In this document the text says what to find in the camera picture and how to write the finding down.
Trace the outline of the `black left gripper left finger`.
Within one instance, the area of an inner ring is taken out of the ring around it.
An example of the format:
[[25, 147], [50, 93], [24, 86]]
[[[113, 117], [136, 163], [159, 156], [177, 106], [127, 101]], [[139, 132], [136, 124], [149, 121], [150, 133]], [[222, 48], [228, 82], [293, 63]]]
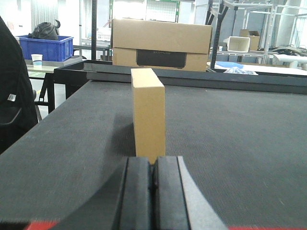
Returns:
[[151, 168], [146, 157], [124, 158], [107, 181], [55, 230], [150, 230]]

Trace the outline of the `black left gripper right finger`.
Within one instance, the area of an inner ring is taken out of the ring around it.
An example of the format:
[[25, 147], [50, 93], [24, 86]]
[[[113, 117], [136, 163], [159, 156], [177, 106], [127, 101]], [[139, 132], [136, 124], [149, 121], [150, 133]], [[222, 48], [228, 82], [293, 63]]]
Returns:
[[153, 171], [157, 230], [226, 230], [188, 172], [183, 157], [158, 157]]

